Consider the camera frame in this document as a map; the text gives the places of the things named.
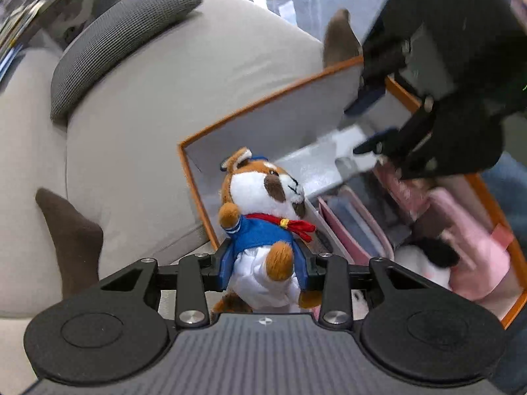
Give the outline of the beige sofa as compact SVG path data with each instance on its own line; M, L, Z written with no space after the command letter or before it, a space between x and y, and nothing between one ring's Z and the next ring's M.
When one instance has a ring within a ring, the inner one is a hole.
M182 23L96 84L66 125L50 118L55 52L20 57L1 92L1 391L35 375L23 348L60 301L54 244L35 201L45 187L100 225L99 274L144 257L169 264L208 240L183 174L184 138L318 73L321 42L248 0L202 0Z

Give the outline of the right brown sock foot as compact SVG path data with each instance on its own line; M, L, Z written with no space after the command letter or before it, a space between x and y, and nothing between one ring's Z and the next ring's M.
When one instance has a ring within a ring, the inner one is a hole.
M362 46L350 24L350 12L341 8L331 17L323 40L324 69L362 54Z

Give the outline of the white dog plush toy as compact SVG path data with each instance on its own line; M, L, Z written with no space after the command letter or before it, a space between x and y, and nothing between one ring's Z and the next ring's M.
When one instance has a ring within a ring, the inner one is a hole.
M421 237L400 244L392 259L415 274L451 290L451 270L459 263L460 257L442 240Z

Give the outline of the pink card wallet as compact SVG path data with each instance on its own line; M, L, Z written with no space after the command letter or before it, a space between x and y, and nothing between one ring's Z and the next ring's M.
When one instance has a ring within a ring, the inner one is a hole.
M317 201L319 213L352 262L365 266L373 258L394 259L389 238L349 186L341 186L335 195L319 196Z

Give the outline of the white flat box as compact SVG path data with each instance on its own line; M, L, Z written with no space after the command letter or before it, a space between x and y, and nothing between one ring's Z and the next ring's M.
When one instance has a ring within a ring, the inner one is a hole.
M315 231L311 234L312 240L307 244L307 247L313 254L330 253L346 259L349 264L355 263L343 244L336 237L336 234L327 225L324 218L315 209L315 206L308 200L305 201L304 219L315 225Z

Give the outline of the red panda plush toy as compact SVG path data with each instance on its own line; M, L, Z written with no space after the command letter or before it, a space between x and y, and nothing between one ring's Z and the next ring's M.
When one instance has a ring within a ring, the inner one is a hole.
M222 163L219 224L234 253L221 313L295 312L321 305L321 291L306 287L300 243L316 227L305 220L301 184L281 167L242 147Z

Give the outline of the maroon patterned box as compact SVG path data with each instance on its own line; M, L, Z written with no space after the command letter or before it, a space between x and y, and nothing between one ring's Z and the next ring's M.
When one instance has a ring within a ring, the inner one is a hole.
M390 162L378 161L373 173L408 222L415 222L429 208L427 191L412 180L398 177Z

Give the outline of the stack of books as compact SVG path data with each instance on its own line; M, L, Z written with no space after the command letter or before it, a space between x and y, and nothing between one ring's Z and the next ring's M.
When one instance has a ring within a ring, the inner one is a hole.
M1 26L1 79L14 61L22 48L22 35L26 32L39 10L45 3L44 0L35 0L27 5L15 9Z

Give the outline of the left brown sock foot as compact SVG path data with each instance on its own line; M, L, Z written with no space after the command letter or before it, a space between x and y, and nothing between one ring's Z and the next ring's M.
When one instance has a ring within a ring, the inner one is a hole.
M70 298L99 281L98 266L104 232L64 197L48 189L39 188L35 200L54 244L63 298Z

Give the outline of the pink plush pouch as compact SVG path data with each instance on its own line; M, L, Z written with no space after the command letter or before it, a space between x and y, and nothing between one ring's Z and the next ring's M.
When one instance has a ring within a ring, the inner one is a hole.
M447 221L440 239L459 256L450 273L451 290L473 302L485 298L511 267L507 247L513 235L501 225L491 232L486 230L442 187L430 190L428 198L430 207Z

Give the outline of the grey checked cushion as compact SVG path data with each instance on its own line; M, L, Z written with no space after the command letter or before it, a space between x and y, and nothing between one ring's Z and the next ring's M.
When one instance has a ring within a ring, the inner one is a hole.
M120 0L96 18L64 51L51 81L53 122L61 123L116 65L172 26L202 0Z

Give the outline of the orange cardboard box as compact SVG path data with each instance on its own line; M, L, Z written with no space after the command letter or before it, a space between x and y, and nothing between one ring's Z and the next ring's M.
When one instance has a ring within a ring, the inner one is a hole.
M359 120L347 119L363 59L355 57L273 93L202 129L179 145L191 196L213 247L225 234L221 206L221 165L242 146L269 158L293 175L313 199L340 186L347 174L374 167L369 153L352 150L383 127L400 127L417 111L416 98L393 79L386 93Z

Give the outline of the brown sock foot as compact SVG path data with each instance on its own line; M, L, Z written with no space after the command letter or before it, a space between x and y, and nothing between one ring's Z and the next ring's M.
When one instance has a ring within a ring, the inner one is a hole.
M341 8L331 17L323 40L324 69L362 54L362 46L350 24L350 12Z
M54 244L63 298L70 298L99 281L98 266L104 232L64 197L48 189L39 188L35 200Z

